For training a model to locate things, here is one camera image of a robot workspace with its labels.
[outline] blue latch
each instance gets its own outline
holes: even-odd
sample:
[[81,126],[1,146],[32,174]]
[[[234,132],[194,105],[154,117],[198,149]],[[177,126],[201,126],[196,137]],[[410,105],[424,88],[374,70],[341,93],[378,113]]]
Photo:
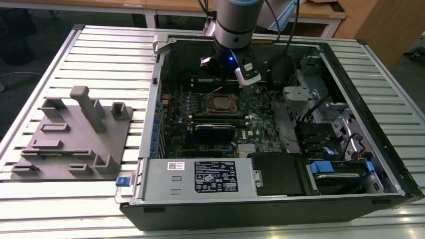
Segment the blue latch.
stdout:
[[158,136],[157,136],[157,135],[153,135],[153,136],[152,136],[152,139],[150,139],[152,143],[156,143],[157,140],[158,140]]
[[316,161],[310,164],[312,173],[333,173],[330,161]]
[[161,102],[157,102],[156,107],[157,107],[157,110],[160,110],[160,109],[162,108],[162,103],[161,103]]
[[153,117],[153,123],[160,123],[160,118],[157,118],[156,116]]
[[373,171],[374,171],[373,163],[372,163],[372,162],[366,162],[365,165],[366,165],[368,171],[369,171],[369,172],[373,172]]
[[117,177],[115,185],[117,187],[129,187],[131,186],[131,178],[129,177]]

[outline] motherboard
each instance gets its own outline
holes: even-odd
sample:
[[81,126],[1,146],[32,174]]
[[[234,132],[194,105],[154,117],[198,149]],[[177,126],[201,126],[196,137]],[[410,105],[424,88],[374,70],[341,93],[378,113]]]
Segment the motherboard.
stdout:
[[252,85],[192,91],[162,85],[165,158],[237,158],[253,152],[281,152],[272,94]]

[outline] gray plastic base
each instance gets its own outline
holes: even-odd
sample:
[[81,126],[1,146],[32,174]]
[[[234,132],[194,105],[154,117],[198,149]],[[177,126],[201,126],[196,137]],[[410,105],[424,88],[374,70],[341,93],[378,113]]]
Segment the gray plastic base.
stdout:
[[133,109],[124,103],[101,107],[97,100],[91,102],[104,127],[99,133],[80,106],[47,99],[41,108],[47,116],[12,168],[12,180],[116,179]]

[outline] warning label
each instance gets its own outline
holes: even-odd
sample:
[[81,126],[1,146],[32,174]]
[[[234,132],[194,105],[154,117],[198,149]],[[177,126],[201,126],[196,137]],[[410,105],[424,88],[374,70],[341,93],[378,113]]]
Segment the warning label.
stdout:
[[198,193],[237,192],[234,161],[194,162],[194,190]]

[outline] aluminum extrusion table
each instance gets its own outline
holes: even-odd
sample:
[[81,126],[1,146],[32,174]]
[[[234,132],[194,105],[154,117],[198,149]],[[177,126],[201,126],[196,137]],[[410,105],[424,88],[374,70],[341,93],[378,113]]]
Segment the aluminum extrusion table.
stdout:
[[[36,130],[45,97],[63,97],[67,104],[73,85],[91,88],[101,105],[124,101],[135,108],[121,172],[136,170],[144,127],[146,96],[153,70],[152,41],[157,33],[201,35],[200,31],[104,26],[76,27],[48,67],[27,104],[0,143],[0,238],[290,238],[420,239],[425,235],[425,200],[382,210],[348,222],[281,227],[201,231],[141,232],[115,202],[115,182],[8,182]],[[256,38],[274,39],[273,35]],[[425,192],[425,117],[368,45],[356,40],[294,37],[296,41],[326,42],[386,133],[401,159]],[[132,188],[121,191],[129,197]]]

